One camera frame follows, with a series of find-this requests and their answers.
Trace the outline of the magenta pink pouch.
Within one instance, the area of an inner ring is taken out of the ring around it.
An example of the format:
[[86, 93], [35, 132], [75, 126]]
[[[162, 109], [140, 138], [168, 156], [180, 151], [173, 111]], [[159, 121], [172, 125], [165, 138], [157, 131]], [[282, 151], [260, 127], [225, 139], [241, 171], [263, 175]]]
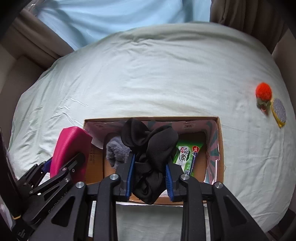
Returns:
[[74, 172], [74, 183], [85, 181], [86, 167], [91, 148], [92, 137], [77, 126], [62, 129], [53, 153], [50, 178], [55, 177], [60, 169], [77, 154], [84, 155], [84, 161]]

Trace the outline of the green wet wipes pack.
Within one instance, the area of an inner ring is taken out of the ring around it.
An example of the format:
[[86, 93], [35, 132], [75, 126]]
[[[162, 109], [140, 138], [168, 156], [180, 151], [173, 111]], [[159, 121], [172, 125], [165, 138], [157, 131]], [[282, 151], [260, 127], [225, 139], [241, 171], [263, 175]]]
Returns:
[[203, 145], [204, 142], [179, 140], [173, 163], [181, 166], [185, 174], [194, 176], [194, 164]]

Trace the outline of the grey fluffy sock ball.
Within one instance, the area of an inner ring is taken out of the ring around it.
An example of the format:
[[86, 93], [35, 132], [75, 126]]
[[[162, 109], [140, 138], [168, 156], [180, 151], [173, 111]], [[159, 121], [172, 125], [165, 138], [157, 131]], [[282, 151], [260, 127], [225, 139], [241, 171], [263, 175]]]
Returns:
[[120, 136], [112, 137], [106, 144], [106, 159], [114, 169], [126, 163], [129, 153], [130, 148], [123, 144]]

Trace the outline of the black sock bundle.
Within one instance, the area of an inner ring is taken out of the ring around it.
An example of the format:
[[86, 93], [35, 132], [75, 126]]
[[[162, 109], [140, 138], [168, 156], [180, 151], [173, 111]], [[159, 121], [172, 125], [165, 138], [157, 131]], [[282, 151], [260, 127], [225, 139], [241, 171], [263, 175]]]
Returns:
[[166, 165], [176, 153], [178, 133], [168, 125], [150, 131], [130, 118], [121, 131], [123, 144], [135, 154], [132, 193], [146, 204], [154, 204], [166, 189]]

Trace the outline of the orange pompom toy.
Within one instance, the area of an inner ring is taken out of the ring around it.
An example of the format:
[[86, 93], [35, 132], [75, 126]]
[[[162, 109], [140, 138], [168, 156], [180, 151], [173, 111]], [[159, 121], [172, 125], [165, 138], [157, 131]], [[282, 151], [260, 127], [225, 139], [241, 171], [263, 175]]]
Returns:
[[257, 107], [260, 108], [262, 112], [266, 112], [272, 98], [271, 87], [265, 82], [260, 83], [255, 89], [255, 96]]

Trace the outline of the open cardboard box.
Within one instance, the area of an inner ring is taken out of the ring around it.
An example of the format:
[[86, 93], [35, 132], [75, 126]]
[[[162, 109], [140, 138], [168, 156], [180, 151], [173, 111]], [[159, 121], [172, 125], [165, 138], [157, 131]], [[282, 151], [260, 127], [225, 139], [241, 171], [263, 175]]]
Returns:
[[131, 202], [171, 205], [166, 190], [169, 160], [198, 181], [224, 180], [223, 142], [218, 117], [97, 118], [84, 121], [92, 144], [107, 150], [118, 136], [136, 154]]

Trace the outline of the pale green bed sheet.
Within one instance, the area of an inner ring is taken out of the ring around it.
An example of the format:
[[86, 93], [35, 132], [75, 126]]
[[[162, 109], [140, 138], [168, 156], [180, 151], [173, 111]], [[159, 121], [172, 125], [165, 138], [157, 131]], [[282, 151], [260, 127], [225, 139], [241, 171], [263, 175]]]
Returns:
[[[287, 116], [280, 128], [255, 89], [267, 83]], [[280, 70], [253, 37], [214, 23], [119, 32], [58, 59], [24, 92], [8, 154], [20, 178], [53, 154], [59, 133], [89, 118], [217, 116], [224, 182], [263, 231], [295, 188], [295, 113]]]

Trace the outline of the left brown curtain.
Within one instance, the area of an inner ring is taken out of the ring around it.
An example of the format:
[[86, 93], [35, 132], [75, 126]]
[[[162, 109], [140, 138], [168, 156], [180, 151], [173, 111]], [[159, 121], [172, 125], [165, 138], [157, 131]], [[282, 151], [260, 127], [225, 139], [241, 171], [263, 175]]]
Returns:
[[44, 70], [74, 51], [58, 34], [26, 9], [20, 11], [1, 37], [1, 45], [15, 59], [26, 57]]

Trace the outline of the brown curtain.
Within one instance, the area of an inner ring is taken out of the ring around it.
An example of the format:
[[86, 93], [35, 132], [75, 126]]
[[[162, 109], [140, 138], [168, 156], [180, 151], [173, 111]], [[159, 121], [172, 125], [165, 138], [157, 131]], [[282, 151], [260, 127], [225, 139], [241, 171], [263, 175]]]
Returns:
[[74, 51], [58, 34], [26, 9], [20, 11], [1, 37], [1, 45], [15, 59], [26, 57], [44, 70]]
[[210, 21], [251, 35], [270, 53], [287, 31], [283, 17], [269, 1], [211, 1]]

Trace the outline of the light blue window cloth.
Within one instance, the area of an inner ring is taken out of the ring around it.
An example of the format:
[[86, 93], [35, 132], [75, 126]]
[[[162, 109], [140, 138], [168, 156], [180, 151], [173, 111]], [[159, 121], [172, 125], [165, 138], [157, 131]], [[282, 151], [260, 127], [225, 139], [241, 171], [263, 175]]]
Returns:
[[33, 13], [78, 50], [106, 36], [133, 28], [208, 22], [211, 1], [41, 1]]

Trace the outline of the right brown curtain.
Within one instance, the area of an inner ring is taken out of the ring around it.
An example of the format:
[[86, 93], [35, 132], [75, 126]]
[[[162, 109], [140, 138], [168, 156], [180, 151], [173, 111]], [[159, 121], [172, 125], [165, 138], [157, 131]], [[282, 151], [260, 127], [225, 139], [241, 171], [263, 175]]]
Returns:
[[211, 1], [210, 21], [251, 35], [270, 53], [287, 31], [283, 17], [269, 1]]

